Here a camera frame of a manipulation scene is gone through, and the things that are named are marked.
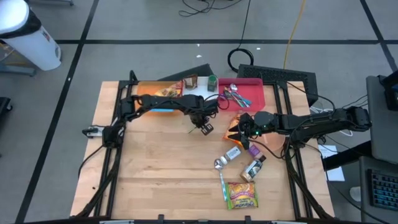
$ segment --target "white trash can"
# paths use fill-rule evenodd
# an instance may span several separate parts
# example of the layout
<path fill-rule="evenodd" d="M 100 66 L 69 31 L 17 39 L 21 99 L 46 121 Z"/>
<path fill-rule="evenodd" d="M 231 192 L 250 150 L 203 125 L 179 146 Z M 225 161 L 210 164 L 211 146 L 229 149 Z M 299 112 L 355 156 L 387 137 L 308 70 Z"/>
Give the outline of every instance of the white trash can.
<path fill-rule="evenodd" d="M 0 39 L 43 71 L 61 65 L 61 48 L 24 0 L 0 0 Z"/>

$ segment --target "food package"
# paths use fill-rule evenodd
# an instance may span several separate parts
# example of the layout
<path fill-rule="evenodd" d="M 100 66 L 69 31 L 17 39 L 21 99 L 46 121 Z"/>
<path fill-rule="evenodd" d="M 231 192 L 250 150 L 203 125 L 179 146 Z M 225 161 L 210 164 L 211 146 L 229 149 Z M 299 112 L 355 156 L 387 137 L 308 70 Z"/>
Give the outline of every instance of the food package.
<path fill-rule="evenodd" d="M 198 87 L 198 75 L 189 75 L 183 79 L 183 82 L 185 83 L 185 88 L 187 90 L 193 90 Z"/>
<path fill-rule="evenodd" d="M 234 183 L 229 182 L 226 189 L 228 209 L 257 208 L 259 206 L 254 182 Z"/>
<path fill-rule="evenodd" d="M 228 127 L 228 129 L 226 130 L 226 132 L 225 132 L 225 134 L 224 134 L 223 139 L 231 140 L 232 142 L 235 142 L 235 144 L 237 144 L 237 145 L 243 147 L 243 145 L 242 145 L 242 143 L 241 143 L 240 141 L 237 141 L 237 140 L 234 140 L 234 139 L 230 139 L 230 138 L 228 137 L 228 136 L 231 135 L 231 134 L 236 134 L 236 133 L 237 133 L 237 132 L 229 131 L 229 129 L 232 128 L 232 127 L 234 127 L 234 126 L 236 126 L 236 125 L 238 125 L 238 123 L 239 123 L 239 118 L 240 118 L 240 117 L 241 117 L 241 115 L 240 115 L 240 114 L 237 114 L 237 115 L 232 119 L 231 124 L 229 124 L 229 127 Z"/>
<path fill-rule="evenodd" d="M 155 95 L 156 96 L 169 96 L 169 97 L 179 97 L 182 94 L 182 82 L 176 82 L 173 85 L 170 85 L 167 88 L 163 88 L 158 90 Z"/>

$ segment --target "white paper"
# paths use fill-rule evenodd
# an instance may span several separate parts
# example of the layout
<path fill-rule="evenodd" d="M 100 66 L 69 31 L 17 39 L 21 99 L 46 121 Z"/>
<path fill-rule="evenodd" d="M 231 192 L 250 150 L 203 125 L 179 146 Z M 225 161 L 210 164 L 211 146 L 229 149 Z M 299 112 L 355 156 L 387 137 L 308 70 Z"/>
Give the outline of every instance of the white paper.
<path fill-rule="evenodd" d="M 332 150 L 332 151 L 337 151 L 336 146 L 325 146 L 328 149 Z M 319 150 L 322 153 L 322 158 L 327 158 L 329 156 L 335 155 L 337 154 L 337 152 L 331 152 L 327 149 L 325 149 L 325 147 L 318 145 Z M 341 167 L 338 167 L 336 169 L 332 169 L 327 171 L 328 172 L 328 177 L 330 181 L 345 181 L 344 179 L 344 173 L 343 173 L 343 169 Z"/>
<path fill-rule="evenodd" d="M 203 96 L 204 99 L 208 98 L 211 95 L 218 94 L 218 81 L 216 85 L 216 90 L 214 92 L 207 91 L 207 82 L 209 77 L 198 77 L 198 87 L 194 88 L 193 90 L 187 90 L 185 88 L 185 84 L 183 83 L 182 87 L 182 95 L 193 94 L 196 96 Z M 209 100 L 215 100 L 218 96 L 212 96 Z"/>

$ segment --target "black floor stripe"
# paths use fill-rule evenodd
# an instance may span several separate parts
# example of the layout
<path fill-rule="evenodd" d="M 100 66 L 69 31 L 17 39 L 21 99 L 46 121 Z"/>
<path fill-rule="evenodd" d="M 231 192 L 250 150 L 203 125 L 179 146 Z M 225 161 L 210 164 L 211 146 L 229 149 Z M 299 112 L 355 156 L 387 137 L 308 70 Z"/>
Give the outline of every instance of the black floor stripe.
<path fill-rule="evenodd" d="M 79 44 L 80 40 L 55 40 L 57 44 Z"/>
<path fill-rule="evenodd" d="M 374 20 L 374 17 L 372 15 L 372 12 L 371 12 L 368 4 L 366 3 L 365 0 L 360 0 L 360 1 L 361 1 L 363 9 L 365 10 L 366 16 L 369 19 L 369 22 L 371 23 L 371 26 L 373 28 L 373 31 L 374 31 L 375 35 L 376 35 L 377 39 L 380 41 L 381 49 L 383 50 L 384 55 L 386 56 L 386 59 L 388 61 L 388 64 L 391 67 L 391 70 L 393 72 L 398 70 L 397 64 L 396 64 L 393 56 L 391 55 L 390 50 L 388 49 L 386 41 L 384 41 L 383 35 L 381 34 L 380 29 L 377 26 L 376 21 Z"/>
<path fill-rule="evenodd" d="M 85 44 L 238 44 L 240 39 L 86 40 Z M 287 44 L 289 40 L 246 39 L 243 44 Z M 378 44 L 378 40 L 293 40 L 292 44 Z"/>
<path fill-rule="evenodd" d="M 91 22 L 93 21 L 93 17 L 94 17 L 94 14 L 95 14 L 95 11 L 96 11 L 96 8 L 98 5 L 98 1 L 99 0 L 94 0 L 93 5 L 91 6 L 90 13 L 88 15 L 85 27 L 83 29 L 83 33 L 81 34 L 81 37 L 80 37 L 80 43 L 76 49 L 75 56 L 73 57 L 72 64 L 70 65 L 69 72 L 68 72 L 67 78 L 65 80 L 65 83 L 63 84 L 61 95 L 58 100 L 57 107 L 55 108 L 55 112 L 52 117 L 49 130 L 47 131 L 47 134 L 45 136 L 42 150 L 40 152 L 39 158 L 37 159 L 37 163 L 36 163 L 35 169 L 33 171 L 32 177 L 30 178 L 30 182 L 27 187 L 21 207 L 19 208 L 18 215 L 16 218 L 16 223 L 23 223 L 25 220 L 27 211 L 29 209 L 30 202 L 32 201 L 33 194 L 35 192 L 37 183 L 39 181 L 40 174 L 41 174 L 43 166 L 44 166 L 45 159 L 46 159 L 47 154 L 50 149 L 50 145 L 52 142 L 52 138 L 54 136 L 55 129 L 57 128 L 57 124 L 58 124 L 58 121 L 59 121 L 59 118 L 60 118 L 60 115 L 62 112 L 63 105 L 65 104 L 65 100 L 68 95 L 68 90 L 69 90 L 70 84 L 71 84 L 71 82 L 73 80 L 73 76 L 75 74 L 76 66 L 79 62 L 81 51 L 83 50 L 84 40 L 87 38 L 88 30 L 90 29 Z"/>

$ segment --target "green can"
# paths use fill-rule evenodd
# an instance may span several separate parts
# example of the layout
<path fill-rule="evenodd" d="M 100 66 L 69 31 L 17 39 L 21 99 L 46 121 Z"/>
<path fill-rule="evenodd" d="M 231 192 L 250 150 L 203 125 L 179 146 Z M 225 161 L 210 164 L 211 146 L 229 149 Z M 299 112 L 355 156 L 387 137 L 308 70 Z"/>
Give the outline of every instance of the green can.
<path fill-rule="evenodd" d="M 207 81 L 207 91 L 216 91 L 218 85 L 218 79 L 216 75 L 210 75 Z"/>

